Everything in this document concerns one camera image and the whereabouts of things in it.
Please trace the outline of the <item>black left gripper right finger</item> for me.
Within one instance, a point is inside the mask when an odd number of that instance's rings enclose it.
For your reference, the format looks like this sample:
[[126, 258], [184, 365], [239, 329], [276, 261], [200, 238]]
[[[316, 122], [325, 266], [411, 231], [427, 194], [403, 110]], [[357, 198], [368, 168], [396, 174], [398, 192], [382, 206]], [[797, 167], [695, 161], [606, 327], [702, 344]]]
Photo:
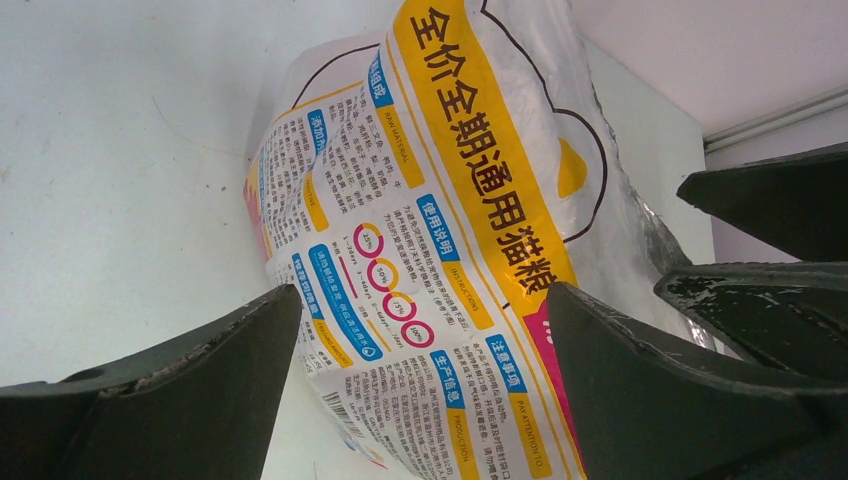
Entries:
[[738, 360], [580, 289], [547, 298], [591, 479], [843, 479], [847, 386]]

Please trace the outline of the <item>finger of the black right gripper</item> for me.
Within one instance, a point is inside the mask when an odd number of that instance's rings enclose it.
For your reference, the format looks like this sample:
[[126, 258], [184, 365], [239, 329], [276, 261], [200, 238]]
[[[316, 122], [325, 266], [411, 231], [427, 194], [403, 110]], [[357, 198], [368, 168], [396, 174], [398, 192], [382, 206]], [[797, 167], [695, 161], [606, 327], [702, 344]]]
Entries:
[[745, 360], [844, 382], [844, 262], [678, 266], [655, 293]]
[[847, 260], [845, 142], [696, 172], [677, 196], [799, 260]]

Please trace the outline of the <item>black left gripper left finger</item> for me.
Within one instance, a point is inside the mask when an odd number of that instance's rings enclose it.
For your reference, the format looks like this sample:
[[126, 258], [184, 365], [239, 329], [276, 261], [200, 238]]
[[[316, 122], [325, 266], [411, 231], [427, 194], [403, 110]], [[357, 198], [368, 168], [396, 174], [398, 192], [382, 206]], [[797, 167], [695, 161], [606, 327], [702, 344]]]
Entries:
[[1, 391], [5, 479], [258, 479], [302, 314], [290, 285], [55, 383]]

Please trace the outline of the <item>printed cat food bag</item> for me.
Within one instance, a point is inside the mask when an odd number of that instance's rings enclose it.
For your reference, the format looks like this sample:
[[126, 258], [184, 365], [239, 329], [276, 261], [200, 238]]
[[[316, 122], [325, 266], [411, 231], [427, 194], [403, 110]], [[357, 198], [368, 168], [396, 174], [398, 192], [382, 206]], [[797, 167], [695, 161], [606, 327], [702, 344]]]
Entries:
[[566, 1], [405, 1], [304, 51], [245, 202], [346, 444], [421, 479], [582, 479], [547, 295], [713, 337], [653, 291], [682, 250], [622, 169]]

